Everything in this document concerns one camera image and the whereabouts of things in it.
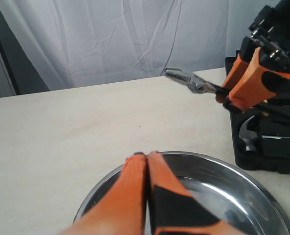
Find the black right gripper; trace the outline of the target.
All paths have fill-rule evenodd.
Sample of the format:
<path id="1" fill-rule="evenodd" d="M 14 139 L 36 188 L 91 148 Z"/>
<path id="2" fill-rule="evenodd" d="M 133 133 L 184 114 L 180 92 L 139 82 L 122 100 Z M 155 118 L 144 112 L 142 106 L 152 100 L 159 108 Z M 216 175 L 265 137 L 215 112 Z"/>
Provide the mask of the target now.
<path id="1" fill-rule="evenodd" d="M 230 91 L 223 106 L 234 112 L 290 92 L 290 0 L 264 6 L 248 29 L 222 84 Z"/>

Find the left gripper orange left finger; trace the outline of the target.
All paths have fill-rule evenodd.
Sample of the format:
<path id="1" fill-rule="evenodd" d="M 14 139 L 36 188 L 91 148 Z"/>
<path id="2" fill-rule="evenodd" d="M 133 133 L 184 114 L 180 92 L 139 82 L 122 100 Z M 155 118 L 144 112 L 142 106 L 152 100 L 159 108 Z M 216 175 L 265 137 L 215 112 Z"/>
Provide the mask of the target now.
<path id="1" fill-rule="evenodd" d="M 146 209 L 147 158 L 128 157 L 109 191 L 61 235 L 142 235 Z"/>

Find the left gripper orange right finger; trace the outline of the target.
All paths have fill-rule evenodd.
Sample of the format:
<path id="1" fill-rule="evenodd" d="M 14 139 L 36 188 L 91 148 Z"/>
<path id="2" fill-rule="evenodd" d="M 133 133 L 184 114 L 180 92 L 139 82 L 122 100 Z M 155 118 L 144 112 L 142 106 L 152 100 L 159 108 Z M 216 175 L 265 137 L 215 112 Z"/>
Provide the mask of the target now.
<path id="1" fill-rule="evenodd" d="M 235 228 L 217 218 L 181 184 L 160 152 L 147 156 L 154 235 L 234 235 Z"/>

